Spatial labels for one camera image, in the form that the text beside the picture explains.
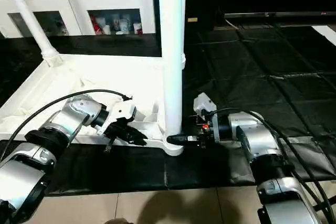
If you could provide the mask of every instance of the black cloth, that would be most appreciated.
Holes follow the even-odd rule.
[[[62,53],[160,56],[154,35],[61,37],[51,43]],[[27,39],[0,40],[0,45],[10,52],[6,56],[9,66],[19,69],[15,75],[7,68],[11,88],[6,88],[6,81],[0,82],[3,102],[41,57],[37,46]],[[292,141],[295,148],[319,180],[336,179],[333,44],[311,27],[226,30],[186,34],[185,54],[184,116],[193,114],[193,99],[200,92],[219,108],[239,106],[257,111],[287,136],[297,137]],[[0,150],[5,143],[0,141]],[[104,155],[103,149],[72,144],[58,162],[49,195],[254,183],[241,148],[185,149],[178,157],[154,148],[115,147],[111,155]],[[308,180],[288,153],[298,173]]]

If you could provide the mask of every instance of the glass cabinet door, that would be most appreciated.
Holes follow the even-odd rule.
[[[20,13],[9,13],[8,15],[23,37],[32,37]],[[34,12],[34,15],[47,36],[69,35],[59,11]]]
[[[69,0],[83,35],[155,33],[153,0]]]
[[[25,0],[47,36],[81,35],[69,0]],[[31,37],[14,0],[0,0],[0,31],[5,38]]]
[[[89,10],[96,35],[142,34],[139,9]]]

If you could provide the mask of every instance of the white plastic tray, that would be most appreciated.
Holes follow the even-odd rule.
[[[51,68],[43,61],[0,108],[0,139],[8,138],[32,113],[61,96],[87,89],[110,89],[133,96],[139,113],[133,126],[153,140],[162,139],[164,108],[162,58],[100,55],[60,55],[63,64]],[[91,93],[110,108],[121,99],[109,93]],[[17,140],[38,129],[64,102],[47,109],[28,123]],[[96,130],[83,127],[74,142],[105,144]]]

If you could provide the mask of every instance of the tiled floor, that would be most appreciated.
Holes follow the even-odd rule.
[[[336,194],[336,184],[322,185],[329,197]],[[104,224],[124,218],[135,224],[259,224],[258,208],[254,186],[68,196],[45,198],[27,223]]]

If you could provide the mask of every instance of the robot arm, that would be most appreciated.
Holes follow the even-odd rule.
[[[0,162],[0,224],[22,223],[32,216],[44,197],[57,160],[82,126],[94,127],[98,134],[110,139],[106,152],[116,137],[145,145],[147,137],[127,125],[136,113],[131,102],[118,102],[109,113],[105,105],[90,96],[77,95],[38,130],[28,132],[27,141]]]
[[[233,113],[223,118],[217,117],[217,114],[208,116],[209,112],[216,109],[216,105],[206,94],[200,94],[194,100],[197,134],[170,136],[167,141],[200,147],[219,144],[220,139],[228,137],[239,141],[263,205],[258,210],[260,222],[321,223],[300,183],[293,177],[292,167],[284,159],[272,133],[258,119],[245,112]]]

